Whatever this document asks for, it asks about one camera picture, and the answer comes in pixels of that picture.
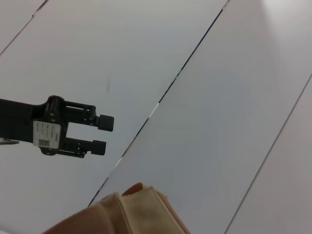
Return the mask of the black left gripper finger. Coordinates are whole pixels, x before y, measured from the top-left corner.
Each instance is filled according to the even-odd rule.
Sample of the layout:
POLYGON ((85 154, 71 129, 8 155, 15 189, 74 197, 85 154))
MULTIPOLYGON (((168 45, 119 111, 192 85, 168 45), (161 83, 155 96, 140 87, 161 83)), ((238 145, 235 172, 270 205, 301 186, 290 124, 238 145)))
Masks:
POLYGON ((86 141, 73 138, 66 138, 58 149, 59 155, 84 158, 90 152, 92 155, 105 155, 106 142, 86 141))
POLYGON ((97 116, 94 105, 69 101, 63 102, 63 120, 66 132, 68 131, 69 123, 95 126, 99 130, 108 132, 112 132, 114 128, 114 117, 106 115, 97 116))

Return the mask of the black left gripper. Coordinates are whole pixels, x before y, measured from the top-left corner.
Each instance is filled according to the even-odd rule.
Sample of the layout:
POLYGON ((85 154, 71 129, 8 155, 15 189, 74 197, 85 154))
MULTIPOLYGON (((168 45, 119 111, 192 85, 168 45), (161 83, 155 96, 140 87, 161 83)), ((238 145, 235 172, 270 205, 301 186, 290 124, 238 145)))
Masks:
POLYGON ((40 105, 0 100, 0 137, 32 143, 45 155, 59 152, 65 138, 65 122, 61 112, 65 100, 50 96, 40 105))

